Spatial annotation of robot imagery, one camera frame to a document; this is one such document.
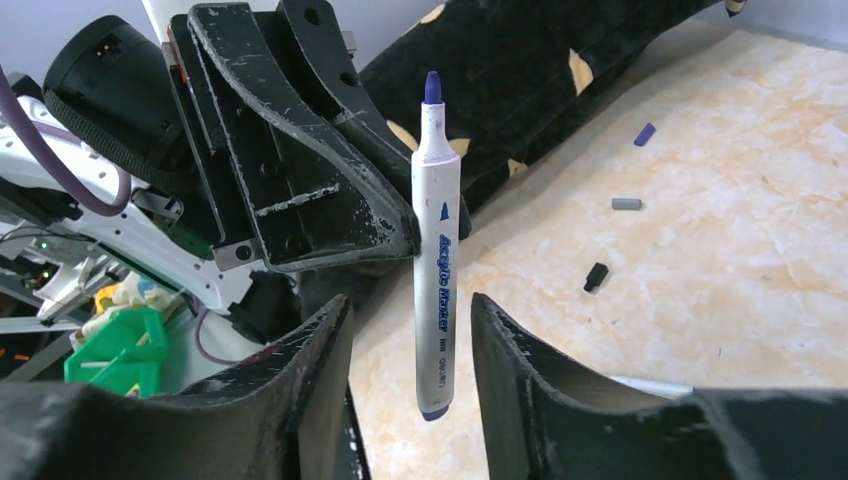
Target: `beige marble surface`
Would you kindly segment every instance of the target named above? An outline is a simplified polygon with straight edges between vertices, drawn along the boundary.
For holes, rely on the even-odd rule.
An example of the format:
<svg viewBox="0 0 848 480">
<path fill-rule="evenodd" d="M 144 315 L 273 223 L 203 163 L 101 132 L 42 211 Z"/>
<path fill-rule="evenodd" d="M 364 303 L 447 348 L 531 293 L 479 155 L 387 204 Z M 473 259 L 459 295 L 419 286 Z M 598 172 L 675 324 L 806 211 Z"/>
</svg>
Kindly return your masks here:
<svg viewBox="0 0 848 480">
<path fill-rule="evenodd" d="M 476 219 L 445 417 L 416 407 L 410 270 L 361 312 L 350 382 L 375 479 L 487 478 L 474 292 L 610 375 L 848 385 L 848 55 L 690 21 L 627 83 Z M 616 196 L 645 207 L 612 211 Z M 610 275 L 589 295 L 596 261 Z"/>
</svg>

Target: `black fabric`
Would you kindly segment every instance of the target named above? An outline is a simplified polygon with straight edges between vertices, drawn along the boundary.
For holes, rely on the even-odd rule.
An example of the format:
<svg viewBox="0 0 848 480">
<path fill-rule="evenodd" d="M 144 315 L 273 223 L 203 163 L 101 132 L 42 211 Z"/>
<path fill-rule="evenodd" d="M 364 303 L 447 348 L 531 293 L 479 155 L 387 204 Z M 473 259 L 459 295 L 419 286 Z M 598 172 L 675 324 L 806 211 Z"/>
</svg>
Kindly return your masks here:
<svg viewBox="0 0 848 480">
<path fill-rule="evenodd" d="M 475 213 L 509 179 L 510 160 L 544 158 L 598 111 L 651 41 L 715 3 L 450 0 L 375 58 L 360 80 L 380 113 L 417 141 L 424 79 L 439 72 L 448 138 L 469 140 L 462 188 Z M 569 60 L 591 70 L 592 81 L 576 82 Z M 361 310 L 377 278 L 337 268 L 304 272 L 301 281 L 308 317 L 337 293 Z"/>
<path fill-rule="evenodd" d="M 169 193 L 190 193 L 194 190 L 194 170 L 170 172 L 148 165 L 144 159 L 133 155 L 117 139 L 65 103 L 52 90 L 44 91 L 44 105 L 69 132 L 130 175 Z"/>
</svg>

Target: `patterned cloth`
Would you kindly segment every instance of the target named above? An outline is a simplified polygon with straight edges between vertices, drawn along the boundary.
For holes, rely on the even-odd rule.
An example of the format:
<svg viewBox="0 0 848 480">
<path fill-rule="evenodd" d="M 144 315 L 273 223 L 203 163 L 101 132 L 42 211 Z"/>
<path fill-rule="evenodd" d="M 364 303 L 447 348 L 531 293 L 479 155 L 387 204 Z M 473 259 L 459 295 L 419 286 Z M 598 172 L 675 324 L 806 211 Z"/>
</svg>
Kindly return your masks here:
<svg viewBox="0 0 848 480">
<path fill-rule="evenodd" d="M 510 175 L 589 120 L 651 41 L 715 3 L 450 0 L 375 58 L 360 80 L 414 150 L 424 79 L 439 72 L 447 135 L 462 156 L 462 189 L 473 214 Z M 744 3 L 725 0 L 725 8 L 733 16 Z M 375 277 L 350 268 L 305 272 L 304 314 L 337 293 L 361 311 L 374 285 Z"/>
</svg>

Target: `blue marker tip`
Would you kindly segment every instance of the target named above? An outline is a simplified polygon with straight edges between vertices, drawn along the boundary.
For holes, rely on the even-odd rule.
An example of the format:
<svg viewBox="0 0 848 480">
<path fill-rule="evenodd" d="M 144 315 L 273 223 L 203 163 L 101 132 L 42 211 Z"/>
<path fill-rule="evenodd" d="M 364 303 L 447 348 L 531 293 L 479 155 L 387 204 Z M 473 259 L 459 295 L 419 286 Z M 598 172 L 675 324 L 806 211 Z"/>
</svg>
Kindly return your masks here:
<svg viewBox="0 0 848 480">
<path fill-rule="evenodd" d="M 442 82 L 439 81 L 439 72 L 427 74 L 427 81 L 424 82 L 424 103 L 427 105 L 442 103 Z"/>
<path fill-rule="evenodd" d="M 421 412 L 421 416 L 424 417 L 425 422 L 432 422 L 433 420 L 438 420 L 438 419 L 442 418 L 446 413 L 448 413 L 449 407 L 450 407 L 450 404 L 445 405 L 443 408 L 440 408 L 440 409 L 436 410 L 435 412 L 430 412 L 430 413 Z"/>
</svg>

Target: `acrylic marker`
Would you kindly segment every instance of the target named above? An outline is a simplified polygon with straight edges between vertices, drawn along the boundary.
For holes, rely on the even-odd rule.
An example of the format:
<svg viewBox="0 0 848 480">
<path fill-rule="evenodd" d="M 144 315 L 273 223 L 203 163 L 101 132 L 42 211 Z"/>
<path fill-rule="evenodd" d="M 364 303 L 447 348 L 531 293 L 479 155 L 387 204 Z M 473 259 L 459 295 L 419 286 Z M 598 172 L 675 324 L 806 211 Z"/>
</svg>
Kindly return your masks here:
<svg viewBox="0 0 848 480">
<path fill-rule="evenodd" d="M 430 72 L 421 104 L 421 142 L 412 154 L 412 209 L 421 231 L 414 260 L 418 409 L 433 421 L 453 401 L 460 157 L 445 136 L 439 74 Z"/>
</svg>

